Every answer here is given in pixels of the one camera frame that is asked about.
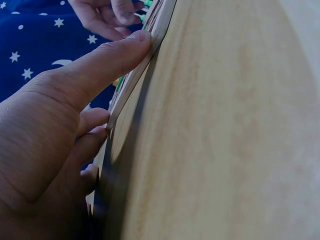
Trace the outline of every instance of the finger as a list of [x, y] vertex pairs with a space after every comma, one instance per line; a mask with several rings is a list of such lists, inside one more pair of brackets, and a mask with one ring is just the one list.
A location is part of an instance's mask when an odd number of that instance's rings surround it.
[[[150, 47], [150, 34], [139, 30], [129, 38], [103, 43], [74, 62], [51, 70], [49, 77], [29, 82], [28, 88], [37, 88], [33, 90], [63, 100], [81, 112], [107, 86], [137, 67]], [[40, 79], [41, 84], [32, 85]]]
[[77, 166], [80, 170], [98, 154], [107, 135], [108, 132], [103, 126], [94, 128], [74, 144], [67, 161], [71, 161], [70, 165]]
[[92, 108], [80, 113], [79, 127], [76, 136], [80, 137], [95, 127], [108, 123], [110, 113], [103, 108]]
[[85, 170], [80, 172], [81, 183], [85, 195], [92, 193], [98, 183], [98, 166], [95, 164], [89, 164]]
[[112, 41], [124, 38], [120, 32], [99, 19], [97, 11], [89, 4], [75, 0], [69, 2], [84, 28]]
[[[110, 27], [127, 27], [127, 25], [122, 24], [117, 17], [115, 16], [114, 11], [108, 7], [108, 6], [103, 6], [99, 8], [100, 16], [102, 17], [103, 21], [107, 23]], [[140, 24], [141, 19], [138, 16], [134, 17], [134, 24]]]
[[132, 25], [135, 22], [135, 7], [132, 0], [111, 0], [114, 15], [123, 25]]
[[120, 32], [125, 38], [127, 38], [131, 34], [131, 31], [128, 28], [125, 28], [125, 27], [116, 27], [115, 29], [118, 32]]
[[145, 8], [145, 5], [142, 2], [136, 2], [133, 4], [133, 7], [134, 7], [134, 11], [137, 12]]

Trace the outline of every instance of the crescent moon print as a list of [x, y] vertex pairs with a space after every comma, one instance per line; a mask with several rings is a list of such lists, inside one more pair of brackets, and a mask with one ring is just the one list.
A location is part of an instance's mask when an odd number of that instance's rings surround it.
[[60, 59], [60, 60], [54, 61], [54, 62], [52, 63], [52, 65], [62, 65], [62, 66], [65, 66], [65, 65], [68, 65], [68, 64], [70, 64], [70, 63], [72, 63], [71, 60]]

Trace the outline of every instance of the star print fabric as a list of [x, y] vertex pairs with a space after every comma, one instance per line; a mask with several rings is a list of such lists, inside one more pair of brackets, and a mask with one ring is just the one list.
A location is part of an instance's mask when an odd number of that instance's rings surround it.
[[[141, 28], [129, 27], [132, 32]], [[39, 73], [110, 42], [86, 30], [68, 0], [0, 0], [0, 29], [0, 102]], [[114, 91], [109, 86], [86, 109], [108, 109]]]

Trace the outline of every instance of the green object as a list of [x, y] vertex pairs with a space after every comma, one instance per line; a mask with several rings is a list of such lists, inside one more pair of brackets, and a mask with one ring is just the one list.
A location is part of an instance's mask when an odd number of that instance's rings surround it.
[[153, 3], [152, 0], [146, 0], [144, 4], [147, 5], [148, 7], [151, 7], [152, 3]]
[[116, 89], [115, 89], [116, 92], [118, 92], [118, 90], [119, 90], [122, 82], [124, 81], [124, 79], [125, 79], [125, 76], [120, 77], [120, 80], [119, 80], [119, 82], [118, 82], [118, 85], [116, 86]]

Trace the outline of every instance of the fingernail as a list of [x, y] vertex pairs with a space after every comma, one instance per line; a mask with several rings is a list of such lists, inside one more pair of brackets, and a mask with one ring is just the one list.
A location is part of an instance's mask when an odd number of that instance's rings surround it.
[[149, 32], [144, 30], [135, 31], [130, 36], [127, 37], [127, 39], [136, 39], [139, 42], [144, 42], [146, 39], [150, 39], [151, 35]]

